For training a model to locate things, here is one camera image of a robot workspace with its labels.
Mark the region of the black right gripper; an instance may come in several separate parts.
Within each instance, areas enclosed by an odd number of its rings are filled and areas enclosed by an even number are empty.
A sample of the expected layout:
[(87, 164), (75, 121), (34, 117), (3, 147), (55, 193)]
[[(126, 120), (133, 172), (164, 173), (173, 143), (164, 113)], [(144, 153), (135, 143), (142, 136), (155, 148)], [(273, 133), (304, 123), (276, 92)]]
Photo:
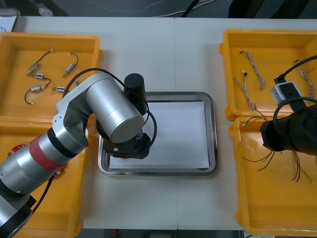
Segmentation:
[(297, 145), (299, 113), (292, 113), (285, 118), (264, 122), (261, 126), (263, 146), (272, 151), (293, 150), (299, 151)]

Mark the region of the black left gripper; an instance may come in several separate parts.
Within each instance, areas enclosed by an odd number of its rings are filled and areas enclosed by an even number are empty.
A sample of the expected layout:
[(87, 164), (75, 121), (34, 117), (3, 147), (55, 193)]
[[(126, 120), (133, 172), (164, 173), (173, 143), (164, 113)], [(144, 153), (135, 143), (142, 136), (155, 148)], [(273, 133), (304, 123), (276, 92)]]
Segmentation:
[(138, 133), (132, 139), (123, 143), (113, 143), (103, 138), (103, 149), (110, 156), (122, 159), (144, 159), (149, 154), (151, 139), (146, 133)]

